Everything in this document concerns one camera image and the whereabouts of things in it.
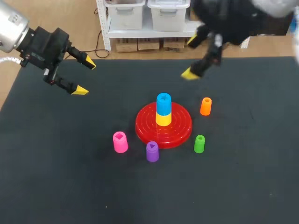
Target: red base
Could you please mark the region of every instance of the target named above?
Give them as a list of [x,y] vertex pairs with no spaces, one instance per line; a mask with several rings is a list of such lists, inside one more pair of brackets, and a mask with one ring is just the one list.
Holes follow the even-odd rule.
[[156,102],[146,105],[137,115],[135,129],[142,142],[155,141],[159,148],[174,148],[183,144],[192,132],[188,111],[172,102],[172,122],[166,127],[156,124]]

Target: white storage bin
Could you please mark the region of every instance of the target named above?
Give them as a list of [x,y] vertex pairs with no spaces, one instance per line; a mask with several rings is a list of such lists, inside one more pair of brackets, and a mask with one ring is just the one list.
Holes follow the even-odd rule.
[[145,0],[137,0],[134,4],[109,4],[105,1],[113,27],[119,30],[142,29],[144,5]]
[[153,17],[153,29],[157,31],[183,31],[185,28],[186,9],[190,0],[158,2],[148,0]]

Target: black cable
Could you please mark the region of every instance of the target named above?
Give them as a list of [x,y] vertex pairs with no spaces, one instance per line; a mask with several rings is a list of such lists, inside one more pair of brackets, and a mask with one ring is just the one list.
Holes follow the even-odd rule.
[[[94,10],[93,13],[94,13],[95,15],[99,14],[98,9],[96,8],[96,9]],[[98,40],[97,40],[97,45],[96,45],[96,47],[95,47],[95,50],[84,50],[83,52],[85,52],[85,53],[88,53],[88,52],[95,52],[95,55],[96,55],[98,58],[101,58],[101,59],[106,58],[106,57],[108,57],[108,56],[110,55],[110,52],[109,52],[108,50],[105,50],[105,49],[98,49],[101,33],[102,33],[102,30],[99,32]],[[98,55],[98,51],[105,51],[105,52],[107,52],[107,55],[106,55],[105,57],[101,57],[101,56]]]

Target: purple cup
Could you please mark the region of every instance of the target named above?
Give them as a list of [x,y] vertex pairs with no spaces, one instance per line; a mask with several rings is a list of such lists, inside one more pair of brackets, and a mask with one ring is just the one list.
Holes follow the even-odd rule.
[[150,141],[146,145],[146,159],[149,162],[157,162],[159,160],[159,147],[154,141]]

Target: orange cup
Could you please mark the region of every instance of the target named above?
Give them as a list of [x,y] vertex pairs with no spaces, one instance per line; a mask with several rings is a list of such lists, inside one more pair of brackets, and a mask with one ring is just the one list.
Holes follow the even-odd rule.
[[208,97],[203,98],[200,107],[200,114],[204,116],[210,115],[211,108],[212,108],[212,99]]

